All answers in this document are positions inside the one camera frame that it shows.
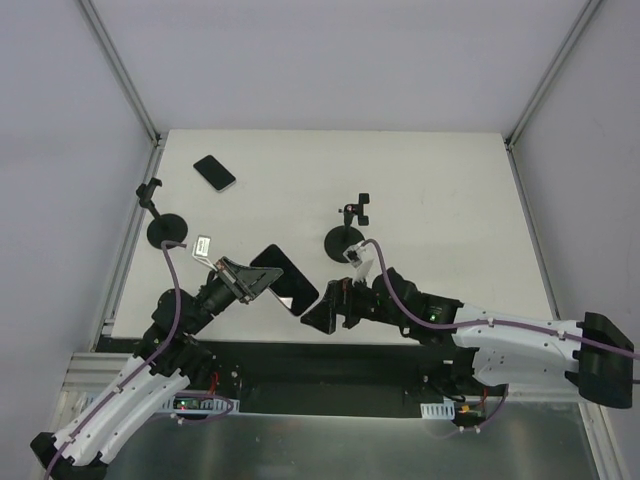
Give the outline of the black smartphone purple edge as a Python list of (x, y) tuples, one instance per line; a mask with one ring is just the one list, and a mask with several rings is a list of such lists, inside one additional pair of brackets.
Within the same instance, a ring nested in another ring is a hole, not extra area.
[(276, 244), (267, 246), (250, 262), (250, 266), (283, 271), (269, 290), (295, 317), (303, 315), (319, 299), (316, 287)]

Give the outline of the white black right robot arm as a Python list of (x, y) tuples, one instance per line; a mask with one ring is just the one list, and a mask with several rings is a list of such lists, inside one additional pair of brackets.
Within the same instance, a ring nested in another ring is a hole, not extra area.
[(389, 268), (371, 285), (344, 278), (301, 321), (331, 335), (368, 320), (397, 328), (452, 361), (452, 387), (473, 394), (482, 386), (572, 385), (585, 400), (614, 409), (633, 405), (634, 363), (629, 338), (606, 316), (581, 320), (505, 318), (457, 299), (427, 294)]

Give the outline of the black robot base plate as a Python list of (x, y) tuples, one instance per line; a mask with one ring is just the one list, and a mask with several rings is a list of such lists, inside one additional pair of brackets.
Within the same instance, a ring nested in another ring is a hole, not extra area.
[(210, 341), (192, 383), (239, 401), (243, 413), (417, 418), (444, 395), (497, 397), (474, 380), (469, 354), (421, 345)]

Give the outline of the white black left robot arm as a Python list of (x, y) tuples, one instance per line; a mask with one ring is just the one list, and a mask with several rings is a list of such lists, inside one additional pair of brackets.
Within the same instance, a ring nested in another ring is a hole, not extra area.
[(195, 338), (234, 302), (248, 304), (283, 274), (223, 257), (197, 294), (166, 291), (153, 322), (120, 372), (67, 426), (30, 444), (47, 479), (102, 479), (127, 440), (179, 391), (204, 387), (219, 368)]

